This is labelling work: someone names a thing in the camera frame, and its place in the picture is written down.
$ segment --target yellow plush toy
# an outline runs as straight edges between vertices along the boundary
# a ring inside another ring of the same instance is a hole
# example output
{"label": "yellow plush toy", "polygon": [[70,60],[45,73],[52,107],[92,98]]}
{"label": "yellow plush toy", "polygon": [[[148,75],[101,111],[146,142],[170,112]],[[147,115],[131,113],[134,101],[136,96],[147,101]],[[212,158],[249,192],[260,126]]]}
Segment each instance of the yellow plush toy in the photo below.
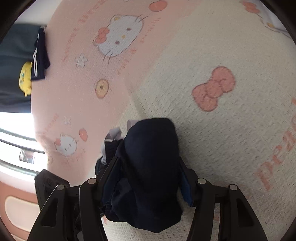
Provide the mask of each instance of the yellow plush toy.
{"label": "yellow plush toy", "polygon": [[20,72],[20,89],[25,93],[25,96],[31,94],[31,69],[32,62],[26,62]]}

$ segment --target window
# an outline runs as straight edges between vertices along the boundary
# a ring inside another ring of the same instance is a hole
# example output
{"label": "window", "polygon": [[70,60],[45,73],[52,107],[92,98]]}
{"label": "window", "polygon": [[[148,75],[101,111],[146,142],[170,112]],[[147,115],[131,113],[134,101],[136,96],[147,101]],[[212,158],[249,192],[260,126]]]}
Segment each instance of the window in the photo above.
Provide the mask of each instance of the window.
{"label": "window", "polygon": [[47,156],[35,140],[32,114],[0,112],[0,164],[30,175],[46,168]]}

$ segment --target hello kitty face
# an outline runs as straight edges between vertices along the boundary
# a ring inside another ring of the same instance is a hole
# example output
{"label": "hello kitty face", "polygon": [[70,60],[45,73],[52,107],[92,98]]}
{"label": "hello kitty face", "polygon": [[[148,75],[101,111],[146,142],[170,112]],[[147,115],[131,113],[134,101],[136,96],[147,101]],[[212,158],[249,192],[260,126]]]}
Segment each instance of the hello kitty face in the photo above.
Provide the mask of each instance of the hello kitty face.
{"label": "hello kitty face", "polygon": [[54,142],[56,149],[63,156],[70,156],[74,154],[77,149],[77,142],[71,136],[62,134],[59,139]]}
{"label": "hello kitty face", "polygon": [[100,28],[94,45],[106,57],[115,57],[131,45],[143,27],[140,16],[115,15],[107,27]]}

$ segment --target hello kitty bedsheet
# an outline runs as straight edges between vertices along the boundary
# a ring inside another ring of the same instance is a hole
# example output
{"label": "hello kitty bedsheet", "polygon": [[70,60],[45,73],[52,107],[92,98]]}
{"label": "hello kitty bedsheet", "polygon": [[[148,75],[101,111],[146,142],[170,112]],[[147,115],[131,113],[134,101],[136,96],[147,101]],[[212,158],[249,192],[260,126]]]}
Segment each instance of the hello kitty bedsheet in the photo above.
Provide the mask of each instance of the hello kitty bedsheet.
{"label": "hello kitty bedsheet", "polygon": [[[31,97],[49,171],[79,185],[110,129],[168,117],[188,167],[237,184],[282,238],[296,216],[296,46],[261,2],[63,0],[46,35],[52,65]],[[104,219],[108,240],[186,240],[182,205],[159,234]]]}

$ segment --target silver screw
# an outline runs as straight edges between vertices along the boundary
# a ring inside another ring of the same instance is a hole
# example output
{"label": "silver screw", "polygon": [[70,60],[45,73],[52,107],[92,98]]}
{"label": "silver screw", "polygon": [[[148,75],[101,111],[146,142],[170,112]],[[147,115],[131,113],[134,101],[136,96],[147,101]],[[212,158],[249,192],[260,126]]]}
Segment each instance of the silver screw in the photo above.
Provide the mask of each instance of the silver screw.
{"label": "silver screw", "polygon": [[205,184],[205,183],[206,183],[206,180],[203,179],[203,178],[199,178],[199,179],[197,180],[197,182],[198,182],[199,184]]}
{"label": "silver screw", "polygon": [[231,184],[229,187],[230,187],[230,189],[233,190],[233,191],[236,191],[236,190],[237,190],[237,186],[234,185],[234,184]]}
{"label": "silver screw", "polygon": [[96,179],[95,178],[91,178],[88,181],[89,184],[95,184],[96,183]]}
{"label": "silver screw", "polygon": [[65,186],[63,184],[59,184],[59,185],[57,185],[57,190],[61,191],[64,189],[64,187]]}

